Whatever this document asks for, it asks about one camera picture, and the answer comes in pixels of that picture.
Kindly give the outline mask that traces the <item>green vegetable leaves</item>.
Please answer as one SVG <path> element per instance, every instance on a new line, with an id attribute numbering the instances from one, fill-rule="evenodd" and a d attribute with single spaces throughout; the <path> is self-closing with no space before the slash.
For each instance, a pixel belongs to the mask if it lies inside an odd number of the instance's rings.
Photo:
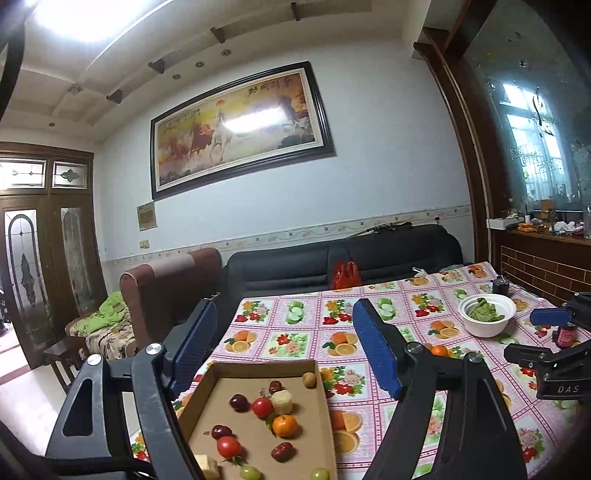
<path id="1" fill-rule="evenodd" d="M 481 323 L 492 323 L 505 319 L 503 314 L 498 313 L 497 307 L 483 297 L 478 298 L 476 303 L 467 309 L 467 315 Z"/>

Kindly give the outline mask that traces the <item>small wall plaque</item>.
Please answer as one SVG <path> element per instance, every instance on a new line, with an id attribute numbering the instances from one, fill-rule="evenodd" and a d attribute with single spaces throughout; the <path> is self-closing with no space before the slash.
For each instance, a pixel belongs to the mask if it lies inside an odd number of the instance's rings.
<path id="1" fill-rule="evenodd" d="M 140 231 L 150 230 L 157 227 L 154 202 L 149 202 L 138 206 L 136 212 L 138 228 Z"/>

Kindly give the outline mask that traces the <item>red tomato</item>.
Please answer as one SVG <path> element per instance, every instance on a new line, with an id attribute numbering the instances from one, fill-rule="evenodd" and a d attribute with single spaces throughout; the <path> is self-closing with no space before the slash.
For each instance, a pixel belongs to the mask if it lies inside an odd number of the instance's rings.
<path id="1" fill-rule="evenodd" d="M 242 457 L 242 444 L 233 436 L 222 436 L 216 441 L 216 450 L 224 460 Z"/>
<path id="2" fill-rule="evenodd" d="M 273 402 L 266 397 L 257 398 L 250 407 L 252 407 L 252 412 L 256 414 L 256 417 L 263 420 L 266 420 L 274 412 Z"/>

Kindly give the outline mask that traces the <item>orange tangerine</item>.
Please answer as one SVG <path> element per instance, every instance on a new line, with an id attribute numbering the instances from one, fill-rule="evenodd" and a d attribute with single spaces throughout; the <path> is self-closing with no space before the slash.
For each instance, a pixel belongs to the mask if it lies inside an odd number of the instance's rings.
<path id="1" fill-rule="evenodd" d="M 435 345 L 431 349 L 431 353 L 435 356 L 449 358 L 450 353 L 446 346 L 444 345 Z"/>
<path id="2" fill-rule="evenodd" d="M 280 438 L 294 438 L 300 431 L 300 424 L 293 415 L 277 415 L 270 424 L 273 435 Z"/>

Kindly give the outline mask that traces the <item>green grape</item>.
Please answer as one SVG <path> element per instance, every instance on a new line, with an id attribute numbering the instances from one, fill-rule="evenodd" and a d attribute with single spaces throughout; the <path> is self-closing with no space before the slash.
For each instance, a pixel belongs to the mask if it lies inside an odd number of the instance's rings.
<path id="1" fill-rule="evenodd" d="M 243 465 L 239 470 L 239 477 L 242 480 L 260 480 L 263 474 L 252 465 Z"/>
<path id="2" fill-rule="evenodd" d="M 311 471 L 310 475 L 311 480 L 329 480 L 331 479 L 331 475 L 329 474 L 329 470 L 325 468 L 315 468 Z"/>

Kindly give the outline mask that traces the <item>black leather sofa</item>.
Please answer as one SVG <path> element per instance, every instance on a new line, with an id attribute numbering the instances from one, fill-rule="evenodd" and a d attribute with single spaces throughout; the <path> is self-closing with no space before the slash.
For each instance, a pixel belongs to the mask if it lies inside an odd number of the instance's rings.
<path id="1" fill-rule="evenodd" d="M 414 268 L 436 273 L 462 264 L 463 254 L 456 237 L 437 224 L 403 224 L 348 239 L 237 252 L 221 271 L 214 339 L 221 340 L 242 299 L 329 290 L 335 266 L 349 261 L 369 285 L 408 278 Z"/>

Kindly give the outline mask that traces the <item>red bag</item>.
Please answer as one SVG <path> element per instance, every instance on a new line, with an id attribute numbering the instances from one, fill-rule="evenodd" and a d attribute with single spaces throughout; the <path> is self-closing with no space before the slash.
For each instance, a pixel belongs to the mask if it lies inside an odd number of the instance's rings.
<path id="1" fill-rule="evenodd" d="M 332 290 L 346 290 L 363 285 L 359 268 L 353 261 L 335 263 L 332 270 Z"/>

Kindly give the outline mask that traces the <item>brown kiwi longan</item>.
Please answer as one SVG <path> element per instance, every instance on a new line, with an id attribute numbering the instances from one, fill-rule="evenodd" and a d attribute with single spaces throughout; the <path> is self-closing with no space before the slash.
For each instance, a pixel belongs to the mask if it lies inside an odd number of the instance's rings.
<path id="1" fill-rule="evenodd" d="M 317 376 L 314 372 L 305 372 L 301 376 L 301 381 L 303 382 L 305 388 L 314 389 L 317 385 Z"/>

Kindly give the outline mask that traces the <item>red jujube date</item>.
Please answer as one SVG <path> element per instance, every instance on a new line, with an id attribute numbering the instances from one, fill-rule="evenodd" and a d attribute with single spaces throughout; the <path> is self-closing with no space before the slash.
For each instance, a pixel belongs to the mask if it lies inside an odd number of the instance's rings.
<path id="1" fill-rule="evenodd" d="M 270 452 L 271 457 L 276 462 L 284 463 L 290 461 L 297 454 L 297 449 L 290 442 L 281 442 Z"/>

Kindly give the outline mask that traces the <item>pale cake cube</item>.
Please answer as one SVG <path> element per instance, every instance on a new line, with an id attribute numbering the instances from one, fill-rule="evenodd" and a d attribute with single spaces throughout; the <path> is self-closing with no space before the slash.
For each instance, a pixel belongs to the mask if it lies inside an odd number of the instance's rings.
<path id="1" fill-rule="evenodd" d="M 221 477 L 214 458 L 206 454 L 195 454 L 194 459 L 206 480 L 217 480 Z"/>

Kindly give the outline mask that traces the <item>black small container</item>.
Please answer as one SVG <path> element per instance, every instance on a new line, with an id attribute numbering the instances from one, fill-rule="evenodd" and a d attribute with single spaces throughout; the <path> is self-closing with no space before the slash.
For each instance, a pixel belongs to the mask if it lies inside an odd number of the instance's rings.
<path id="1" fill-rule="evenodd" d="M 496 295 L 503 295 L 508 297 L 510 290 L 510 282 L 502 275 L 499 275 L 492 281 L 492 293 Z"/>

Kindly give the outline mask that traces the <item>dark red plum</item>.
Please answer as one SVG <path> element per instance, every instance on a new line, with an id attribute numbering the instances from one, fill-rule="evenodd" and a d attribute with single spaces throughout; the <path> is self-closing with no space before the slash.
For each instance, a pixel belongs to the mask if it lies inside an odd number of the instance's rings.
<path id="1" fill-rule="evenodd" d="M 235 394 L 229 399 L 228 404 L 233 410 L 239 413 L 249 411 L 250 404 L 249 400 L 242 394 Z"/>

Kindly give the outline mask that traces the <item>patterned seat cover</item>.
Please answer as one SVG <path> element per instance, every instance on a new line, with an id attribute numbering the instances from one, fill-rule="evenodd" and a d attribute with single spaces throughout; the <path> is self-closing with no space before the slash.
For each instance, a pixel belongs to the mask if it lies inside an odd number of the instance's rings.
<path id="1" fill-rule="evenodd" d="M 124 308 L 121 314 L 120 322 L 92 333 L 83 334 L 77 330 L 77 326 L 87 319 L 86 316 L 69 322 L 64 331 L 67 336 L 83 338 L 90 354 L 100 354 L 107 360 L 132 357 L 137 351 L 137 345 L 131 317 L 127 308 Z"/>

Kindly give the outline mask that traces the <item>red bottle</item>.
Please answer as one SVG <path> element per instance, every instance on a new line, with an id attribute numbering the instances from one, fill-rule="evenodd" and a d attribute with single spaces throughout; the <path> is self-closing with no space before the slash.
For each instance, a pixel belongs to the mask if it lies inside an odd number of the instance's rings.
<path id="1" fill-rule="evenodd" d="M 568 349 L 574 345 L 576 336 L 577 326 L 568 322 L 559 326 L 554 337 L 554 342 L 560 349 Z"/>

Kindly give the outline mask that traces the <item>cardboard tray box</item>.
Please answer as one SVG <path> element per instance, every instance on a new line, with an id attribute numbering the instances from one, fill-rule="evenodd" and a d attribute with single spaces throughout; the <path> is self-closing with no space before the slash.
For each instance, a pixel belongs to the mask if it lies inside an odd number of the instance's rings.
<path id="1" fill-rule="evenodd" d="M 178 418 L 220 479 L 335 479 L 328 401 L 314 360 L 214 362 Z"/>

